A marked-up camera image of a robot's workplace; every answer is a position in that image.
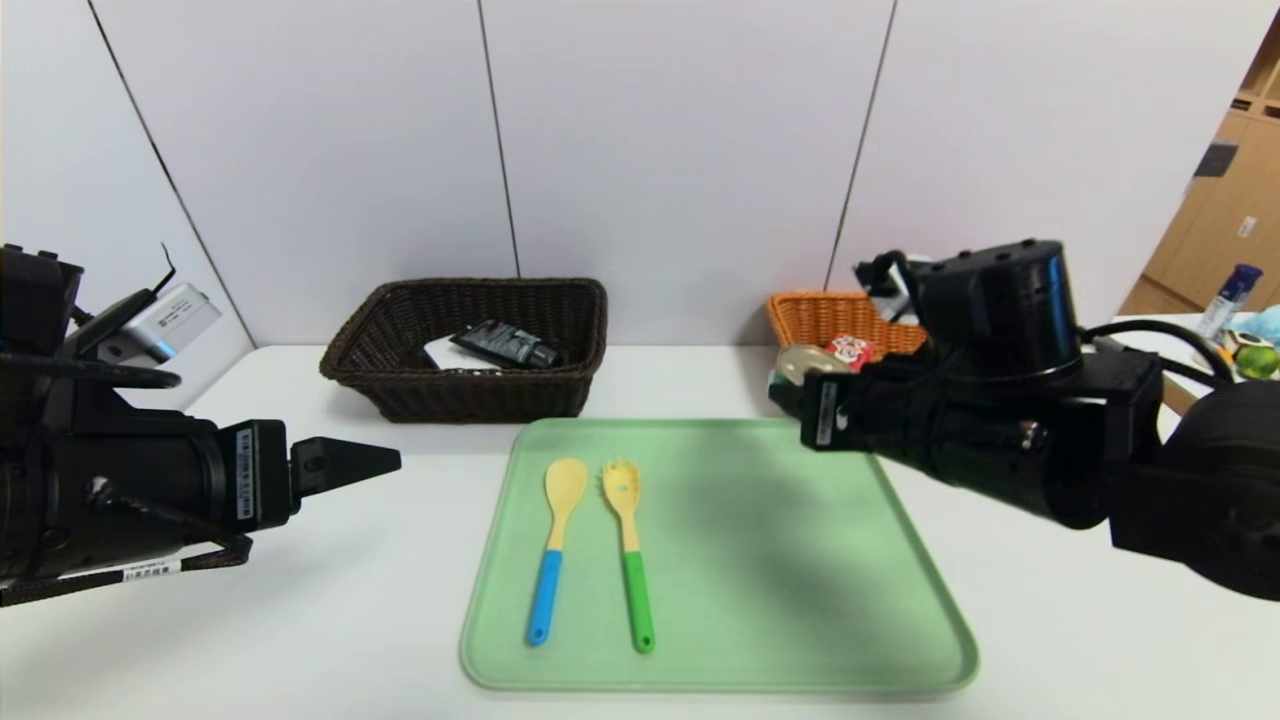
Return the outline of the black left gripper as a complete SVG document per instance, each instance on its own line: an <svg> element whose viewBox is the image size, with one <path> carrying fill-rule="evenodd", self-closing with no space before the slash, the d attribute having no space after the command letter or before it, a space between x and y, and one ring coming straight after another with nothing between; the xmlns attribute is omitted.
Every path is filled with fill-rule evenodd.
<svg viewBox="0 0 1280 720"><path fill-rule="evenodd" d="M293 443L279 420L229 427L172 410L97 410L67 442L67 569L170 556L209 536L172 518L91 500L97 479L127 497L244 536L284 525L301 501L398 471L401 452L346 439Z"/></svg>

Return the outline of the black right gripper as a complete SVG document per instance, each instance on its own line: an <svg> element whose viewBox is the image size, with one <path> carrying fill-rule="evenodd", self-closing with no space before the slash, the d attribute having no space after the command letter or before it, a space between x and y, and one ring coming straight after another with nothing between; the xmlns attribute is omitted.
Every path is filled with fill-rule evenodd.
<svg viewBox="0 0 1280 720"><path fill-rule="evenodd" d="M771 402L801 421L801 442L822 452L904 454L922 413L924 363L873 363L859 373L809 373L804 387L772 375Z"/></svg>

